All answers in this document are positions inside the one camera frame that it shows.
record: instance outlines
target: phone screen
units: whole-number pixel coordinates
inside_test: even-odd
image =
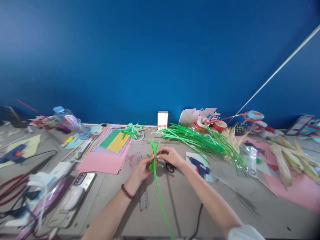
[[[168,127],[168,111],[158,111],[157,125],[158,130],[166,129]]]

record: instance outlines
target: mouse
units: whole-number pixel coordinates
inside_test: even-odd
[[[62,202],[62,209],[69,211],[77,204],[82,196],[84,189],[80,186],[72,186],[69,192],[66,194]]]

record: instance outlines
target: blue glue gun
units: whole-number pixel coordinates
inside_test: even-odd
[[[13,161],[15,163],[22,162],[25,158],[22,156],[24,154],[24,149],[27,147],[26,144],[20,144],[19,146],[12,149],[10,152],[6,153],[0,158],[0,163],[5,163],[8,161]]]
[[[189,157],[187,156],[187,158],[189,158],[190,162],[195,165],[197,167],[197,172],[200,174],[200,176],[204,179],[204,176],[206,174],[210,173],[210,168],[205,167],[201,162],[199,162],[197,159],[193,158],[193,157]]]

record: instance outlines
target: purple paper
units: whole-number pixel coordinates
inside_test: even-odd
[[[110,151],[106,148],[100,147],[99,144],[106,139],[106,137],[108,137],[110,135],[110,133],[113,131],[114,129],[109,129],[106,131],[106,133],[104,134],[104,136],[101,138],[101,140],[98,142],[98,144],[92,149],[93,152],[99,152],[99,153],[107,153],[107,154],[112,154],[112,155],[117,155],[120,156],[123,151],[126,149],[127,145],[129,144],[129,141],[126,142],[125,145],[123,145],[122,149],[120,150],[119,153],[115,153],[113,151]]]

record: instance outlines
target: white cloth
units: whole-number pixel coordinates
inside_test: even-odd
[[[232,228],[228,240],[264,240],[261,234],[250,225]]]

